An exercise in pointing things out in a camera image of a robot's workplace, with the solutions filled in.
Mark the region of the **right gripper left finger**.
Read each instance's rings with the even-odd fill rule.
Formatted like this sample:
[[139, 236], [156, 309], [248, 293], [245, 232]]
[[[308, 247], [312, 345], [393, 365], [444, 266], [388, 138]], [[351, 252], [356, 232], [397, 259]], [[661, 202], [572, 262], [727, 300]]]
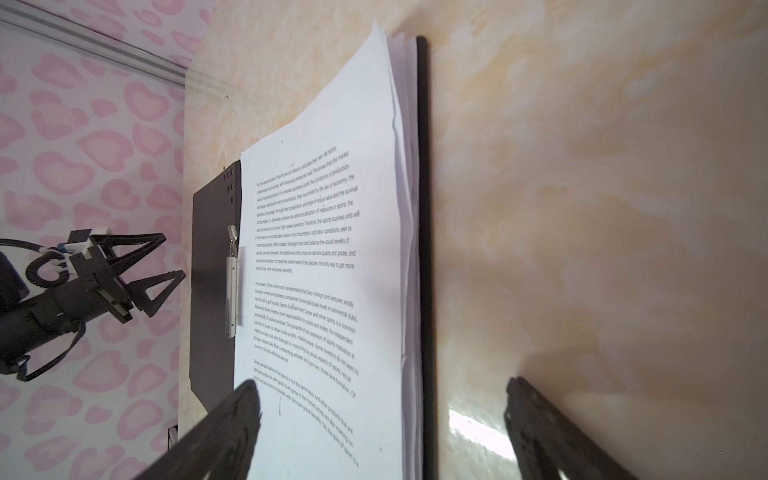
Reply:
[[259, 392], [247, 380], [138, 477], [245, 479], [260, 428]]

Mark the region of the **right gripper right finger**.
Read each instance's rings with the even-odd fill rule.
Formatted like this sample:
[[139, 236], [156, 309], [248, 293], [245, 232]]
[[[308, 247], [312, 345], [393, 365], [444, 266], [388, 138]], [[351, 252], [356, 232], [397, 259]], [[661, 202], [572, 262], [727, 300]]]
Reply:
[[504, 421], [523, 479], [633, 479], [522, 377], [507, 387]]

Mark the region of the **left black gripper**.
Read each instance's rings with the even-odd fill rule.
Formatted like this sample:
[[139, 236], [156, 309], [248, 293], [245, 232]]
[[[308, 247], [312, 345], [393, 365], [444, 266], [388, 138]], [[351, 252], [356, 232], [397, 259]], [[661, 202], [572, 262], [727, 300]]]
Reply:
[[186, 278], [184, 271], [176, 270], [134, 280], [127, 286], [120, 279], [120, 275], [166, 241], [163, 233], [95, 234], [90, 240], [106, 260], [70, 258], [77, 278], [53, 292], [59, 308], [53, 331], [58, 335], [76, 332], [81, 325], [105, 313], [127, 323], [133, 319], [130, 311], [134, 306], [153, 317]]

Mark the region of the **red and black folder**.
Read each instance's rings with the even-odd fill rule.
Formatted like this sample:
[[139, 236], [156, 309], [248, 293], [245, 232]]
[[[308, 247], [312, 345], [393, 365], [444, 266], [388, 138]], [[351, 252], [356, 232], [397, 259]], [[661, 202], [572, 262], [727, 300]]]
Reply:
[[[404, 38], [416, 43], [418, 338], [423, 416], [422, 477], [419, 479], [433, 479], [437, 475], [437, 434], [430, 206], [430, 57], [426, 38]], [[192, 392], [207, 410], [217, 407], [245, 382], [234, 379], [235, 338], [241, 316], [241, 156], [192, 198], [190, 382]]]

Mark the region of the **text sheet corner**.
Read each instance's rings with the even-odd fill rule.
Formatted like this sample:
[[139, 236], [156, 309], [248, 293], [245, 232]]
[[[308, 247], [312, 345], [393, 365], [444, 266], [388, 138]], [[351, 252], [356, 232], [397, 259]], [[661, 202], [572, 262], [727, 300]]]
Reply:
[[241, 156], [234, 379], [253, 479], [419, 479], [416, 43], [374, 25], [292, 122]]

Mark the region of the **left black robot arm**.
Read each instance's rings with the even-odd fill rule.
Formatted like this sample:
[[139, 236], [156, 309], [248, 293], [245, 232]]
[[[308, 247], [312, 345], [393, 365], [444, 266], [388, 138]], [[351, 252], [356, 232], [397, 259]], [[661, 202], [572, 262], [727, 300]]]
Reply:
[[23, 274], [1, 256], [1, 373], [30, 382], [69, 354], [65, 349], [31, 372], [30, 353], [72, 333], [84, 337], [87, 323], [110, 314], [125, 324], [136, 309], [154, 316], [186, 274], [181, 270], [127, 282], [122, 275], [166, 241], [162, 233], [114, 234], [108, 228], [80, 229], [55, 246], [3, 238], [3, 247], [38, 255]]

